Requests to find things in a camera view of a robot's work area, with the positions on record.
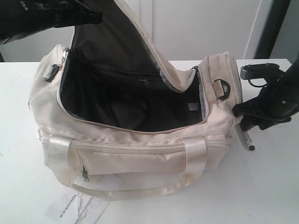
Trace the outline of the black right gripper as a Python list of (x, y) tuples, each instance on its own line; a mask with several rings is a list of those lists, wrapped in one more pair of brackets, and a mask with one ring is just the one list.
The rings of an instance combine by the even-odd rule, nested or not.
[(243, 132), (254, 127), (260, 130), (288, 123), (294, 115), (294, 83), (282, 79), (268, 82), (258, 96), (246, 102), (236, 104), (233, 109), (235, 117), (243, 118), (240, 127)]

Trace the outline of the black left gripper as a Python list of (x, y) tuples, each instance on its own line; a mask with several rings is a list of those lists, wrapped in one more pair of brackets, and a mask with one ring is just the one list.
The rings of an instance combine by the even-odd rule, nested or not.
[(100, 24), (102, 16), (102, 11), (70, 7), (68, 0), (2, 0), (0, 43), (23, 39), (55, 25)]

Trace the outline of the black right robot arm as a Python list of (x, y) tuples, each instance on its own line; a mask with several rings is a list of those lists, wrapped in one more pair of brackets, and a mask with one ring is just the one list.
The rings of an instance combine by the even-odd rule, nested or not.
[(299, 61), (286, 71), (275, 63), (245, 65), (241, 67), (241, 79), (260, 88), (257, 97), (237, 104), (233, 108), (235, 117), (243, 116), (242, 131), (256, 126), (260, 130), (288, 123), (299, 112)]

